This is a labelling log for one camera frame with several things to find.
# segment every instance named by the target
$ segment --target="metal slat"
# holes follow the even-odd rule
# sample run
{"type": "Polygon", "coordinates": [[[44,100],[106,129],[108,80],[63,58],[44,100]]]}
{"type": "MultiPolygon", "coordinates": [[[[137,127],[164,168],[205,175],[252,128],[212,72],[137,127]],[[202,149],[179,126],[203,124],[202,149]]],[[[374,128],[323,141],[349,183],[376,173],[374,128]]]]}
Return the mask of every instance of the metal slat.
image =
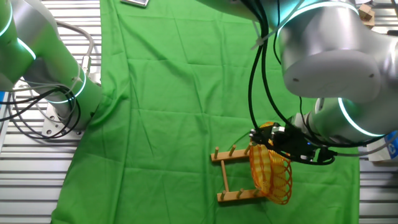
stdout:
{"type": "Polygon", "coordinates": [[[56,202],[0,202],[0,215],[50,215],[56,202]]]}
{"type": "Polygon", "coordinates": [[[0,160],[1,172],[66,172],[71,160],[0,160]]]}
{"type": "Polygon", "coordinates": [[[3,152],[0,159],[72,159],[73,153],[3,152]]]}
{"type": "Polygon", "coordinates": [[[359,224],[397,224],[398,218],[360,218],[359,224]]]}
{"type": "Polygon", "coordinates": [[[13,187],[12,189],[19,189],[21,187],[32,187],[32,186],[34,186],[34,187],[62,187],[62,185],[63,185],[63,180],[2,180],[2,179],[0,179],[0,190],[2,190],[1,187],[13,187]]]}
{"type": "Polygon", "coordinates": [[[398,189],[362,188],[359,199],[361,201],[393,201],[398,202],[398,189]]]}
{"type": "Polygon", "coordinates": [[[398,203],[360,203],[359,216],[361,218],[375,218],[386,216],[385,219],[391,216],[397,216],[398,203]]]}
{"type": "Polygon", "coordinates": [[[8,223],[8,224],[48,224],[51,222],[51,218],[42,218],[42,217],[2,217],[0,216],[0,223],[8,223]]]}
{"type": "Polygon", "coordinates": [[[65,174],[3,174],[0,180],[64,180],[65,174]]]}
{"type": "Polygon", "coordinates": [[[4,200],[37,200],[37,201],[57,201],[61,192],[61,187],[0,187],[0,202],[4,200]]]}

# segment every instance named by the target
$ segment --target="green cloth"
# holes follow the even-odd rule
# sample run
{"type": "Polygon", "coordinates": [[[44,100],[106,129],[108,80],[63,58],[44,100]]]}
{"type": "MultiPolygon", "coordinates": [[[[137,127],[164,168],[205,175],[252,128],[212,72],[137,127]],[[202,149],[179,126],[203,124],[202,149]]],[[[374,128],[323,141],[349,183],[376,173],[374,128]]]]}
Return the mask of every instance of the green cloth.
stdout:
{"type": "MultiPolygon", "coordinates": [[[[252,128],[251,21],[196,1],[152,0],[141,9],[101,0],[101,23],[103,99],[52,223],[358,223],[359,162],[352,158],[294,164],[288,205],[217,202],[224,184],[210,154],[216,146],[227,151],[252,128]]],[[[267,63],[276,103],[286,116],[297,113],[299,98],[285,89],[271,47],[267,63]]],[[[279,120],[260,73],[253,98],[258,123],[279,120]]],[[[305,100],[304,111],[312,105],[305,100]]],[[[253,189],[248,162],[227,163],[226,171],[231,190],[253,189]]]]}

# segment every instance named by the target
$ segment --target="white cable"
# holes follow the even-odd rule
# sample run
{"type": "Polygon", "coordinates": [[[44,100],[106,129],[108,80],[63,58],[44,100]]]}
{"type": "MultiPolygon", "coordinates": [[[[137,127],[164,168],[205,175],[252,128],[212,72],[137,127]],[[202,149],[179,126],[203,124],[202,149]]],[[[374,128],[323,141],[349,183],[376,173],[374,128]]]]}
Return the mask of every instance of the white cable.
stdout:
{"type": "Polygon", "coordinates": [[[299,9],[299,7],[303,4],[305,0],[300,0],[297,5],[292,9],[292,11],[290,12],[289,15],[287,15],[287,17],[279,24],[279,26],[277,26],[271,33],[269,33],[268,35],[266,35],[264,38],[260,39],[258,38],[256,40],[256,44],[255,46],[253,46],[251,48],[251,50],[256,49],[258,46],[261,46],[264,44],[264,42],[270,38],[272,35],[274,35],[276,32],[278,32],[278,30],[283,27],[289,20],[290,18],[293,16],[293,14],[299,9]]]}
{"type": "Polygon", "coordinates": [[[338,153],[337,156],[345,156],[345,157],[359,157],[359,156],[367,156],[373,153],[376,153],[382,149],[384,149],[385,147],[388,147],[388,145],[390,145],[393,141],[395,141],[398,138],[398,131],[396,132],[396,134],[390,139],[388,140],[386,143],[384,143],[382,146],[379,146],[375,149],[373,149],[372,151],[369,152],[360,152],[358,154],[345,154],[345,153],[338,153]]]}

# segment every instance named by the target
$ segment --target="black cable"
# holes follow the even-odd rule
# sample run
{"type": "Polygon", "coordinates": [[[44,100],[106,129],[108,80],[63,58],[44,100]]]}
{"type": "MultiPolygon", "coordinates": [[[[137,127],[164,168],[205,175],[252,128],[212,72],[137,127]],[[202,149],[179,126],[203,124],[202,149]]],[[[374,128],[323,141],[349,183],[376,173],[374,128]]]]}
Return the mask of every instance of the black cable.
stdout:
{"type": "MultiPolygon", "coordinates": [[[[49,91],[43,93],[43,95],[46,94],[46,96],[49,96],[48,92],[49,92],[49,91]]],[[[32,100],[37,100],[37,99],[42,100],[42,99],[43,99],[42,95],[35,96],[35,97],[29,98],[29,99],[26,99],[26,100],[21,100],[21,101],[13,101],[13,102],[9,102],[9,101],[3,102],[3,101],[0,101],[0,105],[16,105],[16,104],[21,104],[21,103],[28,103],[28,102],[30,102],[30,101],[32,101],[32,100]]]]}
{"type": "Polygon", "coordinates": [[[253,123],[254,129],[256,129],[256,130],[259,129],[259,126],[257,125],[256,119],[254,117],[254,112],[253,112],[252,89],[253,89],[254,74],[256,73],[256,68],[257,68],[257,64],[258,64],[260,56],[261,56],[261,51],[262,51],[262,46],[260,46],[257,50],[256,59],[254,60],[254,64],[253,64],[253,67],[252,67],[251,73],[250,73],[249,90],[248,90],[249,91],[248,102],[249,102],[250,118],[253,123]]]}
{"type": "MultiPolygon", "coordinates": [[[[277,24],[277,26],[279,26],[279,24],[280,24],[280,2],[279,2],[279,0],[277,0],[277,12],[278,12],[278,24],[277,24]]],[[[278,38],[278,35],[275,34],[273,49],[274,49],[275,58],[276,58],[276,60],[278,61],[279,65],[280,65],[281,62],[280,62],[280,59],[279,59],[278,54],[276,52],[276,39],[277,38],[278,38]]]]}
{"type": "MultiPolygon", "coordinates": [[[[79,105],[77,99],[75,98],[75,95],[74,95],[73,93],[71,93],[67,88],[63,87],[63,88],[61,88],[61,90],[59,90],[59,91],[61,91],[61,92],[64,93],[64,94],[68,93],[68,94],[66,95],[68,99],[75,99],[75,103],[76,103],[77,108],[78,108],[78,117],[77,117],[77,119],[76,119],[76,121],[75,121],[75,124],[74,124],[68,131],[65,132],[65,129],[67,128],[67,126],[69,125],[70,121],[72,120],[72,118],[73,118],[73,113],[70,113],[70,115],[69,115],[69,117],[68,117],[68,120],[67,120],[67,122],[65,123],[64,127],[63,127],[59,132],[55,133],[55,134],[52,135],[52,136],[44,136],[43,134],[38,133],[38,132],[35,131],[33,128],[31,128],[31,127],[22,119],[22,117],[21,117],[20,115],[19,115],[19,119],[27,126],[27,128],[29,128],[34,134],[37,134],[37,135],[39,135],[40,137],[32,136],[32,135],[30,135],[30,134],[28,134],[28,133],[25,133],[25,132],[21,129],[21,127],[19,127],[19,125],[15,122],[15,120],[12,119],[11,121],[14,123],[15,127],[16,127],[22,134],[25,134],[26,136],[28,136],[28,137],[30,137],[30,138],[32,138],[32,139],[41,139],[41,140],[61,138],[61,137],[64,137],[65,135],[67,135],[68,133],[72,132],[73,129],[74,129],[74,128],[76,127],[76,125],[78,124],[79,120],[80,120],[80,116],[81,116],[80,105],[79,105]]],[[[72,105],[72,101],[71,101],[71,100],[68,100],[68,104],[69,104],[70,109],[73,110],[73,105],[72,105]]],[[[11,107],[10,107],[10,106],[8,106],[8,110],[9,110],[9,113],[11,114],[12,112],[11,112],[11,107]]],[[[18,107],[17,107],[17,106],[15,107],[15,110],[17,111],[17,114],[19,114],[19,110],[18,110],[18,107]]]]}
{"type": "Polygon", "coordinates": [[[38,97],[35,101],[33,101],[30,105],[28,105],[26,108],[24,108],[23,110],[21,110],[19,113],[16,113],[16,114],[13,114],[13,115],[10,114],[10,116],[8,116],[7,118],[1,118],[1,119],[0,119],[0,122],[1,122],[1,121],[7,121],[7,120],[9,120],[9,119],[12,119],[12,118],[15,118],[15,117],[19,116],[20,114],[24,113],[25,111],[27,111],[27,110],[29,110],[31,107],[33,107],[33,106],[34,106],[36,103],[38,103],[40,100],[44,99],[46,96],[49,96],[49,94],[55,92],[56,90],[57,90],[57,89],[49,90],[49,91],[47,91],[47,92],[45,92],[45,93],[39,95],[39,97],[38,97]]]}

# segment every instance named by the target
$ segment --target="blue label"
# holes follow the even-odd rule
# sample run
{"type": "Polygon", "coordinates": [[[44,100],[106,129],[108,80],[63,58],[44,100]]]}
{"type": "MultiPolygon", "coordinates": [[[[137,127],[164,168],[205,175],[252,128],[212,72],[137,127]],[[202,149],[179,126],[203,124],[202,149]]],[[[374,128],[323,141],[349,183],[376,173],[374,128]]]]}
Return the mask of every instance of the blue label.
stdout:
{"type": "MultiPolygon", "coordinates": [[[[394,137],[394,135],[397,133],[397,131],[393,131],[390,134],[388,134],[384,139],[389,141],[394,137]]],[[[398,156],[398,139],[395,139],[392,143],[388,145],[388,152],[390,154],[391,159],[395,158],[398,156]]]]}

